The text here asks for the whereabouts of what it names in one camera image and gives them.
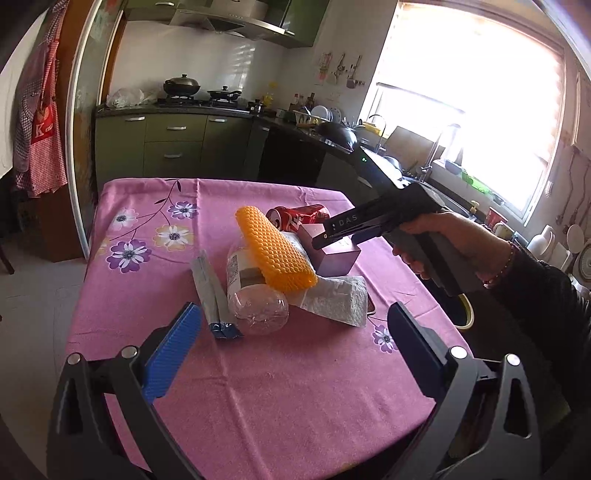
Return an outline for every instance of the bottle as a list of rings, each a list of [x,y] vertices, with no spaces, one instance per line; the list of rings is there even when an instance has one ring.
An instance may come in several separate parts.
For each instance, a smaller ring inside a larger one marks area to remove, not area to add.
[[[299,99],[299,95],[296,93],[294,95],[294,102],[290,103],[290,112],[298,109],[298,105],[297,105],[298,99]]]
[[[316,101],[314,100],[314,96],[316,94],[314,92],[312,92],[312,94],[308,97],[308,99],[306,100],[306,108],[310,111],[312,111],[312,109],[315,107],[316,105]]]
[[[228,307],[243,335],[267,335],[285,326],[289,315],[287,299],[266,284],[244,237],[230,248],[226,275]]]
[[[265,105],[265,107],[270,108],[273,104],[273,97],[275,95],[273,90],[276,88],[277,84],[275,82],[269,82],[269,91],[262,98],[262,104]]]

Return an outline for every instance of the faucet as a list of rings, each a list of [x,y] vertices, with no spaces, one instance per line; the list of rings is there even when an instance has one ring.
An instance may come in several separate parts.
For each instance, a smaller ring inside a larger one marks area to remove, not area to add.
[[[443,134],[446,132],[446,130],[448,128],[454,128],[454,129],[461,129],[461,126],[458,124],[450,124],[448,126],[446,126],[441,133],[439,134],[439,136],[437,137],[437,140],[435,140],[435,143],[433,144],[433,146],[431,147],[431,150],[429,151],[429,155],[427,155],[427,161],[425,162],[425,165],[422,167],[418,167],[418,169],[420,170],[420,175],[418,176],[419,181],[427,181],[427,179],[431,176],[431,171],[433,170],[433,162],[435,161],[435,155],[437,154],[437,149],[439,148],[439,145],[441,144],[441,138],[443,137]]]

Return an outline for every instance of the clear plastic bottle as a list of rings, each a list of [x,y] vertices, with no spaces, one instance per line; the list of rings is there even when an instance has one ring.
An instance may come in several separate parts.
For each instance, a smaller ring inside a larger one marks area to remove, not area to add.
[[[230,248],[226,265],[228,306],[244,335],[267,335],[287,323],[285,295],[265,283],[244,238]]]

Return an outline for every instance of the kitchen cabinet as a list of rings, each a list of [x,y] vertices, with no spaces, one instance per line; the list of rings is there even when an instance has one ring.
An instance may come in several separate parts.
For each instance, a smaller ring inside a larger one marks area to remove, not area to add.
[[[201,149],[201,142],[148,142],[144,147],[144,177],[197,178]]]
[[[142,177],[147,117],[125,115],[96,120],[95,170],[99,191],[109,180]]]
[[[242,179],[251,127],[250,119],[209,115],[199,176],[206,179]]]
[[[270,130],[270,127],[266,126],[264,123],[254,122],[251,136],[248,139],[246,157],[244,159],[244,170],[242,174],[244,180],[256,181],[258,178],[261,158],[265,150],[265,143],[267,142]]]
[[[258,181],[313,187],[324,150],[298,136],[272,128],[261,158]]]
[[[127,20],[170,22],[180,0],[128,0],[125,5]]]
[[[324,157],[315,186],[319,189],[342,192],[355,206],[379,197],[378,192],[365,179],[359,177],[351,165],[331,154]]]
[[[150,115],[146,127],[146,142],[203,141],[206,115],[165,113]]]
[[[291,0],[281,28],[303,47],[314,46],[314,41],[329,0]]]

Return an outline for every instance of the red soda can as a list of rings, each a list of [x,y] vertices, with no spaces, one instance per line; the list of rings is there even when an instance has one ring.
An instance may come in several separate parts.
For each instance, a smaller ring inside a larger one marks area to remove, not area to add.
[[[280,232],[297,233],[302,224],[324,222],[330,218],[330,212],[320,204],[298,208],[279,206],[269,210],[267,218]]]

